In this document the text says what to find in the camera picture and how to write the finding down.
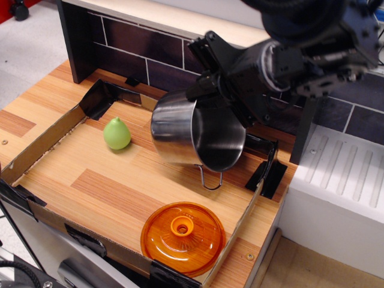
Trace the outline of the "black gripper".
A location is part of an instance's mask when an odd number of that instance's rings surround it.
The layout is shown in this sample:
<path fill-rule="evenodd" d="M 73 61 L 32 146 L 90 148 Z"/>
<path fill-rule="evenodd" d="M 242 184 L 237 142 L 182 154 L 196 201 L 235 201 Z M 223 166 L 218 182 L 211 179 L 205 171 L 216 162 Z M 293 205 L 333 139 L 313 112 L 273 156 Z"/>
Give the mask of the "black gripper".
<path fill-rule="evenodd" d="M 271 71 L 276 47 L 277 41 L 267 39 L 239 49 L 215 32 L 207 32 L 188 44 L 204 71 L 187 88 L 186 98 L 200 107 L 228 108 L 244 128 L 256 122 L 268 124 L 271 116 L 265 95 L 285 89 Z"/>

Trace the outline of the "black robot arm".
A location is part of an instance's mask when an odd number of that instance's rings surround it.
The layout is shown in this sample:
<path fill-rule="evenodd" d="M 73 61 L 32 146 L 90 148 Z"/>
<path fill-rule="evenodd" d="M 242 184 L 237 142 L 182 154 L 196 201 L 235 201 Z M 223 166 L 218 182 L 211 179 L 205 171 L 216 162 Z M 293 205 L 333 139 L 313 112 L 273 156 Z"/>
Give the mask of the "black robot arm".
<path fill-rule="evenodd" d="M 267 124 L 272 96 L 327 97 L 378 65 L 380 1 L 247 1 L 269 38 L 237 49 L 209 31 L 189 48 L 205 71 L 186 91 L 199 107 L 229 107 L 244 127 Z"/>

